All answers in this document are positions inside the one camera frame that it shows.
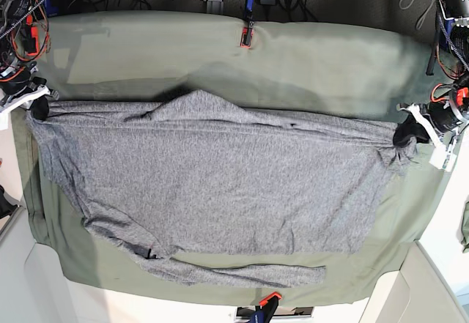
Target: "orange clamp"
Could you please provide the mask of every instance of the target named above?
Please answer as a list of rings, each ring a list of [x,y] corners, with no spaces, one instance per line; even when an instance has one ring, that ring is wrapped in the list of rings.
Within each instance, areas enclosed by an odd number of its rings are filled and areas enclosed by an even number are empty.
[[[30,26],[31,29],[31,38],[34,40],[34,51],[26,52],[28,56],[37,56],[40,51],[40,46],[39,46],[39,29],[37,26],[33,25],[33,18],[32,15],[28,15],[26,17],[26,25]]]
[[[278,292],[273,292],[272,294],[270,294],[270,295],[267,296],[266,298],[260,300],[259,306],[262,307],[262,306],[267,305],[267,303],[269,302],[269,300],[270,300],[272,297],[278,297],[278,299],[281,300],[281,295],[280,295]]]
[[[469,89],[467,87],[464,87],[460,89],[456,95],[456,104],[458,107],[463,104],[462,99],[466,97],[469,97]]]

